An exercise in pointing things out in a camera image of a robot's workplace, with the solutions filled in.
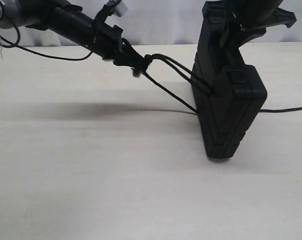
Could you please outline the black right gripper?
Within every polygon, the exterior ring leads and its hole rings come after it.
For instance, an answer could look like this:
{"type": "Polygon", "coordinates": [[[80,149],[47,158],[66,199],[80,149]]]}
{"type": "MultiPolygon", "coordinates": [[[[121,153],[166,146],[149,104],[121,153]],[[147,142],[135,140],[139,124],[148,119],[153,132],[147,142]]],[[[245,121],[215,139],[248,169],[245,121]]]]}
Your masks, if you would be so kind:
{"type": "Polygon", "coordinates": [[[234,46],[240,48],[247,42],[262,37],[266,28],[276,25],[292,27],[297,19],[293,12],[281,9],[282,1],[206,1],[202,9],[208,18],[210,37],[208,52],[221,54],[229,49],[229,21],[236,23],[234,46]]]}

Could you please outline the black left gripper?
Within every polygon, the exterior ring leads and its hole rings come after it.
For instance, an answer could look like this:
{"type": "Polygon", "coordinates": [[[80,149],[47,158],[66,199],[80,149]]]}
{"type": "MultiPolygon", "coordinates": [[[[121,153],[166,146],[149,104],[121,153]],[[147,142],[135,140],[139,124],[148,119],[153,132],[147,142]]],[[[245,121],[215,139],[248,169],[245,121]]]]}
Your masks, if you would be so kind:
{"type": "Polygon", "coordinates": [[[104,61],[114,62],[116,66],[147,69],[149,62],[122,38],[123,30],[117,25],[111,27],[105,23],[107,17],[111,16],[109,10],[105,4],[93,19],[92,34],[96,54],[104,61]]]}

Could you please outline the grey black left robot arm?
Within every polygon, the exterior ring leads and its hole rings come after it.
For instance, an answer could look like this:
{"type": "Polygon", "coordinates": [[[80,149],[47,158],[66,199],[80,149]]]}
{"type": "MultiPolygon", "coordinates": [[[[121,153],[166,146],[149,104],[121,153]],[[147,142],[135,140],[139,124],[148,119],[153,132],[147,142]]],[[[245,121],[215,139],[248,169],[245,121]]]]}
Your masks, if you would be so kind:
{"type": "Polygon", "coordinates": [[[107,1],[94,18],[83,8],[65,0],[0,0],[0,46],[17,48],[20,27],[51,30],[116,66],[144,72],[151,60],[138,54],[122,37],[123,30],[106,24],[109,16],[121,17],[126,7],[119,0],[107,1]]]}

